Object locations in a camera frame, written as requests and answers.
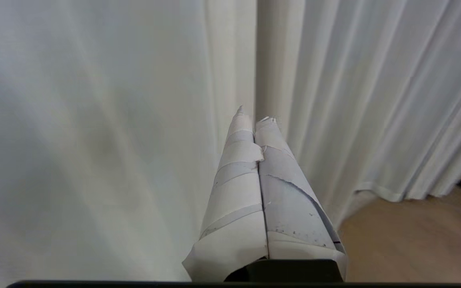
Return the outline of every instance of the white fabric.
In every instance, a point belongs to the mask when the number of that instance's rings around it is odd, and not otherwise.
[[[441,196],[461,175],[461,1],[258,4],[257,120],[277,118],[338,225],[356,191]]]
[[[190,279],[232,115],[254,111],[255,15],[0,1],[0,287]]]
[[[444,195],[461,1],[0,1],[0,287],[188,279],[240,104],[334,225],[360,189]]]

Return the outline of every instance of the paper-wrapped object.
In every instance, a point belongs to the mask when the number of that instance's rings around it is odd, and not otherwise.
[[[347,257],[274,118],[256,124],[259,177],[270,259],[331,259],[346,277]]]
[[[200,239],[183,266],[193,281],[223,281],[268,255],[253,123],[240,107],[230,124]]]

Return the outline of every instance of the pointed tip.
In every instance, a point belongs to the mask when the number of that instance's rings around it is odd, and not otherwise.
[[[243,109],[243,105],[239,106],[238,111],[236,111],[236,115],[235,115],[235,116],[238,116],[238,115],[245,115],[245,112],[244,112],[244,109]]]

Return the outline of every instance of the curtain fold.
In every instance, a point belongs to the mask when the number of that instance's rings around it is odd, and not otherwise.
[[[254,111],[255,9],[0,1],[0,287],[189,280],[226,130]]]
[[[187,280],[238,106],[338,226],[461,176],[461,1],[0,0],[0,286]]]
[[[278,118],[334,224],[357,191],[450,191],[461,175],[461,1],[258,10],[257,119]]]

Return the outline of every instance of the wooden floor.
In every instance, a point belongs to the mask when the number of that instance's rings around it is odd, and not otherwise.
[[[340,235],[349,282],[461,282],[461,189],[443,198],[377,199]]]

